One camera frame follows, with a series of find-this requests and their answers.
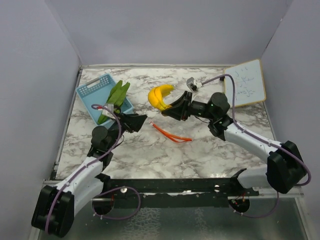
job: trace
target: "green vegetable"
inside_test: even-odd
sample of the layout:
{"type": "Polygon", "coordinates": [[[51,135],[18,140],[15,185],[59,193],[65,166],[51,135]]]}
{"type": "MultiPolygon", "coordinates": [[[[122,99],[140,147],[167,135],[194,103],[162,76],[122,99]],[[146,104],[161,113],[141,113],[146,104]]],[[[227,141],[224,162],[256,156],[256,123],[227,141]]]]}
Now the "green vegetable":
{"type": "MultiPolygon", "coordinates": [[[[130,83],[127,82],[125,85],[122,86],[123,81],[120,80],[110,91],[110,95],[106,101],[106,104],[113,104],[115,107],[121,107],[124,103],[124,100],[127,95],[127,91],[130,87],[130,83]]],[[[99,125],[103,124],[105,121],[108,120],[108,117],[101,113],[97,123],[99,125]]]]}

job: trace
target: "light blue plastic bin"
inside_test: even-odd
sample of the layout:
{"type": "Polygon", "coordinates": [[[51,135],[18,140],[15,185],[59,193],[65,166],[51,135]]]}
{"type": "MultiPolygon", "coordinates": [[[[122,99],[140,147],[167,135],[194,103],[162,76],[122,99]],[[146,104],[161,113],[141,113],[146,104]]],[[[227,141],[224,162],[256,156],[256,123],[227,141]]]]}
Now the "light blue plastic bin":
{"type": "MultiPolygon", "coordinates": [[[[96,126],[105,126],[108,129],[114,123],[114,120],[109,119],[98,125],[97,121],[101,111],[93,109],[91,105],[105,105],[110,91],[115,85],[115,80],[113,80],[109,74],[105,74],[76,88],[76,93],[80,97],[96,126]]],[[[123,105],[121,106],[121,112],[124,114],[134,113],[134,106],[127,98],[124,99],[123,105]]]]}

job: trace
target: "whiteboard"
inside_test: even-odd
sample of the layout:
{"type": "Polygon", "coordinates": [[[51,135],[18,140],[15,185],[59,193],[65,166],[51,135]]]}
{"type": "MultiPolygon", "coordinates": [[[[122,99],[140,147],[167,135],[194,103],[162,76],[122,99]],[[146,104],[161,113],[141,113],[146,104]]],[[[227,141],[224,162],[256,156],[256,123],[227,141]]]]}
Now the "whiteboard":
{"type": "MultiPolygon", "coordinates": [[[[266,100],[264,77],[260,59],[248,61],[226,68],[225,74],[230,74],[235,83],[235,106],[243,106],[266,100]]],[[[229,77],[224,79],[224,93],[232,106],[233,86],[229,77]]]]}

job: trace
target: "gray floor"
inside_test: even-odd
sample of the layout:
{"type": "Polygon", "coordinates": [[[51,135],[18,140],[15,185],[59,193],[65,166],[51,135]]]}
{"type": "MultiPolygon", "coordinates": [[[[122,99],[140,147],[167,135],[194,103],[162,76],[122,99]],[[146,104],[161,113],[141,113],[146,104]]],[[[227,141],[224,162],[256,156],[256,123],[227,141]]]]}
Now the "gray floor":
{"type": "MultiPolygon", "coordinates": [[[[251,200],[248,214],[266,213],[275,199],[251,200]]],[[[114,211],[125,216],[129,209],[114,211]]],[[[57,240],[41,232],[40,240],[57,240]]],[[[281,198],[269,217],[241,217],[229,208],[144,208],[124,221],[93,217],[91,206],[76,216],[64,240],[306,240],[306,233],[294,198],[281,198]]]]}

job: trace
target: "bunch of bananas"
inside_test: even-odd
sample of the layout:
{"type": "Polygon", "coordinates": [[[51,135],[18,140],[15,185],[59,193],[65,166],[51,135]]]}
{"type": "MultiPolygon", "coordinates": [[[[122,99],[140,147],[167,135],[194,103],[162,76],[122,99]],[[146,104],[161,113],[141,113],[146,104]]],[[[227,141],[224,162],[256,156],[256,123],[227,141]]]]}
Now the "bunch of bananas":
{"type": "Polygon", "coordinates": [[[164,84],[164,85],[156,86],[152,88],[148,94],[149,103],[154,108],[159,109],[160,111],[170,108],[171,105],[165,104],[163,98],[168,96],[173,89],[174,89],[174,86],[169,84],[164,84]]]}
{"type": "MultiPolygon", "coordinates": [[[[120,80],[117,84],[111,89],[108,99],[106,100],[106,104],[113,104],[114,105],[114,112],[117,114],[120,113],[120,107],[124,103],[124,100],[127,95],[127,91],[130,87],[130,83],[127,82],[125,85],[122,86],[123,81],[120,80]]],[[[103,124],[105,121],[108,120],[108,117],[101,113],[100,117],[98,118],[97,123],[103,124]]]]}

